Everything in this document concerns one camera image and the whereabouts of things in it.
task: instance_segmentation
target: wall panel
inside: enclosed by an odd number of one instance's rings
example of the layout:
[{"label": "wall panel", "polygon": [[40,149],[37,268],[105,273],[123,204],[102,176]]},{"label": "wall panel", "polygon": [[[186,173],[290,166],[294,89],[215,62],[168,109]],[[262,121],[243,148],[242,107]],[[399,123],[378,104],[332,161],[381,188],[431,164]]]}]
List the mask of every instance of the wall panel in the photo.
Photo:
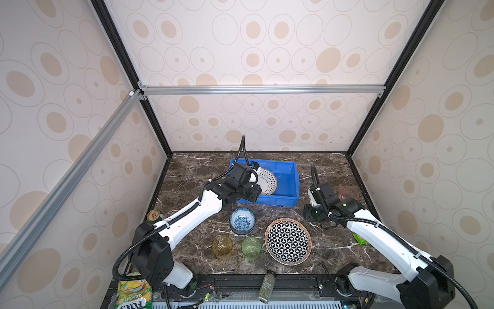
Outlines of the wall panel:
[{"label": "wall panel", "polygon": [[479,308],[494,302],[493,3],[444,7],[353,157],[383,221],[450,259]]},{"label": "wall panel", "polygon": [[345,151],[376,93],[149,98],[172,150]]},{"label": "wall panel", "polygon": [[129,92],[85,0],[0,9],[0,253]]},{"label": "wall panel", "polygon": [[107,0],[145,85],[384,83],[428,0]]},{"label": "wall panel", "polygon": [[0,292],[0,309],[99,308],[165,159],[137,103]]}]

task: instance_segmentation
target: dark marble surface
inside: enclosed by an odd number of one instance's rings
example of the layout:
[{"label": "dark marble surface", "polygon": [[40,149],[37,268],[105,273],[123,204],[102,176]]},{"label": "dark marble surface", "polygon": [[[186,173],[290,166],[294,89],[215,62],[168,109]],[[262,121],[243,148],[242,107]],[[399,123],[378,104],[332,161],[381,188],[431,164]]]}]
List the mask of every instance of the dark marble surface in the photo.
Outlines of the dark marble surface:
[{"label": "dark marble surface", "polygon": [[[223,173],[234,153],[175,153],[166,173],[155,208],[166,217],[190,203],[197,196],[201,185],[211,177]],[[352,232],[330,223],[312,224],[304,219],[304,204],[309,204],[307,189],[311,184],[310,164],[318,168],[321,182],[327,181],[336,192],[343,185],[357,186],[347,160],[343,154],[334,153],[248,153],[249,159],[294,161],[300,175],[300,199],[294,207],[239,204],[223,208],[218,214],[209,217],[178,244],[173,257],[187,265],[197,274],[261,274],[266,269],[276,273],[324,273],[324,262],[331,273],[335,273],[349,262],[357,262],[365,267],[394,271],[393,265],[370,245],[361,246]],[[365,204],[362,194],[359,201]],[[251,209],[256,215],[256,226],[251,234],[258,237],[262,253],[255,259],[247,259],[240,251],[240,243],[245,236],[235,235],[228,224],[231,211],[238,207]],[[312,238],[312,252],[308,259],[295,266],[276,262],[266,251],[264,233],[267,226],[279,218],[292,218],[301,222]],[[232,238],[234,248],[227,260],[213,255],[211,242],[219,235]]]}]

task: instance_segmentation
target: plate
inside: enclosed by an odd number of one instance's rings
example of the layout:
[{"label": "plate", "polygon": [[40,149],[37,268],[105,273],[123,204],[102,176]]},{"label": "plate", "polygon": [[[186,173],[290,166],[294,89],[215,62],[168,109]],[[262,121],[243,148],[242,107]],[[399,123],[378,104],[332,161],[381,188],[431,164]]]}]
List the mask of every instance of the plate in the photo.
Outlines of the plate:
[{"label": "plate", "polygon": [[282,218],[274,220],[264,235],[266,248],[276,261],[284,265],[304,262],[312,249],[307,229],[297,220]]},{"label": "plate", "polygon": [[259,176],[257,184],[261,187],[262,195],[271,195],[275,193],[276,188],[278,187],[278,181],[272,172],[260,168],[259,172],[257,172],[257,176]]}]

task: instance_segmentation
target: blue and white bowl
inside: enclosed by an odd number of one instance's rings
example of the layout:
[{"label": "blue and white bowl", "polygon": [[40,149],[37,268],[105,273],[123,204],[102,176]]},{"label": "blue and white bowl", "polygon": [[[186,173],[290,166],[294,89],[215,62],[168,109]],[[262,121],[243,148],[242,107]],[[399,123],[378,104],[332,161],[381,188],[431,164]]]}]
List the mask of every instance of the blue and white bowl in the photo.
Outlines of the blue and white bowl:
[{"label": "blue and white bowl", "polygon": [[247,235],[254,230],[255,215],[247,208],[237,208],[230,215],[230,228],[237,235]]}]

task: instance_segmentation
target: white robotic arm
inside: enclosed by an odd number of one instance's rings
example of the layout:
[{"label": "white robotic arm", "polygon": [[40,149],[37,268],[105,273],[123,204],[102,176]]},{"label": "white robotic arm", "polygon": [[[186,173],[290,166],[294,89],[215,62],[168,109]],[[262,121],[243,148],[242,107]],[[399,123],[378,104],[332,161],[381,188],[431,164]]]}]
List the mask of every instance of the white robotic arm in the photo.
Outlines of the white robotic arm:
[{"label": "white robotic arm", "polygon": [[138,243],[153,230],[158,233],[138,244],[130,254],[130,261],[151,285],[172,284],[190,295],[195,289],[194,274],[184,264],[172,258],[171,251],[200,223],[221,211],[224,205],[245,198],[255,202],[261,193],[257,184],[259,165],[236,163],[225,179],[203,186],[200,197],[172,216],[150,225],[137,227],[133,243]]},{"label": "white robotic arm", "polygon": [[[414,256],[390,234],[377,228],[376,225],[382,223],[367,209],[358,210],[355,217],[369,219],[375,221],[376,224],[350,221],[346,227],[374,246],[401,274],[390,274],[358,266],[348,274],[350,283],[357,290],[376,293],[401,303],[400,291],[397,286],[406,281],[412,282],[419,274],[417,269],[425,269],[427,264]],[[412,244],[410,246],[414,247],[420,254],[430,257],[427,252]]]},{"label": "white robotic arm", "polygon": [[400,272],[386,273],[349,263],[337,272],[334,282],[329,282],[341,295],[368,291],[400,302],[408,309],[442,309],[454,298],[455,287],[463,289],[455,281],[448,259],[434,258],[410,244],[355,199],[340,201],[327,182],[319,184],[314,165],[311,174],[311,205],[305,206],[306,220],[341,224],[368,241]]}]

